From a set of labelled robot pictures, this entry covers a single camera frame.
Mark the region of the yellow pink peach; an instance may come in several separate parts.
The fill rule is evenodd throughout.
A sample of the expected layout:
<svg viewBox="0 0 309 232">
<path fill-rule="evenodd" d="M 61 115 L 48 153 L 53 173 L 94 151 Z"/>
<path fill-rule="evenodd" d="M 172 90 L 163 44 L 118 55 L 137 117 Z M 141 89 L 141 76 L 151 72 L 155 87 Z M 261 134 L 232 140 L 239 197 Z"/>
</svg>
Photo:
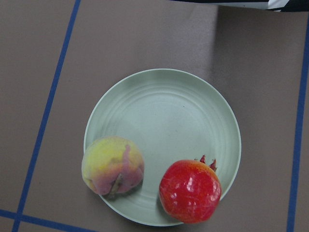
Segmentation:
<svg viewBox="0 0 309 232">
<path fill-rule="evenodd" d="M 143 180 L 144 159 L 131 140 L 109 136 L 87 147 L 81 170 L 83 181 L 94 193 L 122 194 Z"/>
</svg>

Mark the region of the green plate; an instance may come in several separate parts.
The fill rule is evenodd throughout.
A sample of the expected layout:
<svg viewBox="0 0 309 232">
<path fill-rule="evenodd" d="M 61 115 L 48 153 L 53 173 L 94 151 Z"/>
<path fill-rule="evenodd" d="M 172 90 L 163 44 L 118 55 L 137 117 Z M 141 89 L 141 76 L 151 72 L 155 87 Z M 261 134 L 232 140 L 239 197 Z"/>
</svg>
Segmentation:
<svg viewBox="0 0 309 232">
<path fill-rule="evenodd" d="M 159 200 L 159 183 L 178 160 L 216 160 L 225 196 L 239 169 L 241 136 L 224 97 L 203 79 L 175 69 L 135 73 L 111 87 L 88 120 L 84 148 L 106 136 L 132 140 L 144 157 L 143 182 L 103 201 L 121 216 L 148 226 L 174 226 Z"/>
</svg>

